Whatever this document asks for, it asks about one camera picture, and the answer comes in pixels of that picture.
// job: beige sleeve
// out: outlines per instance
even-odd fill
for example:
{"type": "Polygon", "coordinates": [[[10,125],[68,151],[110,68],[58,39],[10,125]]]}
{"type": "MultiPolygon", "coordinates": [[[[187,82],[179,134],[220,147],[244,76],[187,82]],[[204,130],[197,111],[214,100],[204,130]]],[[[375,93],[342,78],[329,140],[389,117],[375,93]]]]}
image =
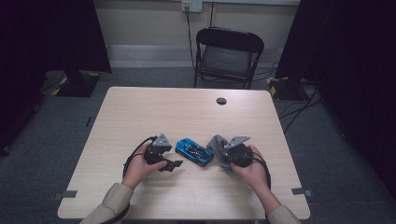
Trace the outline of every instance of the beige sleeve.
{"type": "Polygon", "coordinates": [[[116,183],[107,192],[102,203],[99,204],[80,223],[102,223],[122,212],[129,201],[131,201],[134,191],[125,185],[116,183]]]}
{"type": "Polygon", "coordinates": [[[281,205],[276,210],[268,214],[268,220],[271,224],[301,223],[297,216],[295,216],[285,205],[281,205]]]}

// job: black folding chair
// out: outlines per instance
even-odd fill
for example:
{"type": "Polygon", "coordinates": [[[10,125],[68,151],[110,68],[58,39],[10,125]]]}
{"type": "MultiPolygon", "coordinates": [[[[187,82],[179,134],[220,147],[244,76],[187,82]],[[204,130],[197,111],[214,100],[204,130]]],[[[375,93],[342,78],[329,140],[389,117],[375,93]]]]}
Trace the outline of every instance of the black folding chair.
{"type": "Polygon", "coordinates": [[[247,88],[250,89],[264,49],[259,36],[244,31],[209,27],[198,32],[196,42],[194,88],[199,75],[203,80],[208,76],[243,82],[244,88],[247,83],[247,88]]]}

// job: human hand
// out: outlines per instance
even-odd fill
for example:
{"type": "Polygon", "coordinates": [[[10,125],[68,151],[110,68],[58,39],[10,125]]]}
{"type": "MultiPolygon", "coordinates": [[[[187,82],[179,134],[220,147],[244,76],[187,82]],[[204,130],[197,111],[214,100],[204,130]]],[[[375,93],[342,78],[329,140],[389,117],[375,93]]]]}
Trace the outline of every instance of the human hand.
{"type": "Polygon", "coordinates": [[[135,189],[140,182],[149,176],[149,174],[163,168],[167,164],[166,161],[159,161],[151,165],[147,164],[144,159],[144,153],[148,145],[149,144],[145,144],[136,151],[134,158],[131,160],[131,163],[129,163],[128,170],[121,184],[135,189]]]}
{"type": "MultiPolygon", "coordinates": [[[[253,152],[253,157],[262,160],[262,154],[254,146],[247,146],[253,152]]],[[[231,163],[231,168],[234,172],[241,175],[245,182],[256,191],[256,189],[268,189],[267,175],[264,168],[258,162],[253,160],[253,162],[248,167],[240,167],[231,163]]]]}

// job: chair seat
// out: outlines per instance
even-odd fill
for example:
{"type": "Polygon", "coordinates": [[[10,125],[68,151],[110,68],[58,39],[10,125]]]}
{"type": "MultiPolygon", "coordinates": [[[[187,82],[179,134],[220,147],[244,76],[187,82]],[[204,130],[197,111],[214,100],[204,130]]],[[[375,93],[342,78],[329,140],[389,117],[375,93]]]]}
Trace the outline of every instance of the chair seat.
{"type": "Polygon", "coordinates": [[[206,46],[200,70],[202,72],[248,78],[250,76],[251,58],[252,54],[250,52],[206,46]]]}

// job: black circular object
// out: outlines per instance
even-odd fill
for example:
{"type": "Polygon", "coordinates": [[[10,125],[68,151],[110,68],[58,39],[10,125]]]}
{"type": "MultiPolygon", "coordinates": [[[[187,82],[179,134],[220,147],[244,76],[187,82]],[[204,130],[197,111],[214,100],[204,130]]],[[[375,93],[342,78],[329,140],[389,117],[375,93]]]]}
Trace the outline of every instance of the black circular object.
{"type": "Polygon", "coordinates": [[[216,102],[218,103],[218,105],[225,105],[225,104],[227,104],[227,100],[224,99],[224,98],[222,98],[222,97],[219,97],[219,98],[216,100],[216,102]]]}
{"type": "Polygon", "coordinates": [[[233,153],[232,163],[240,167],[247,167],[253,162],[253,153],[250,147],[246,147],[244,144],[233,147],[231,149],[233,153]]]}

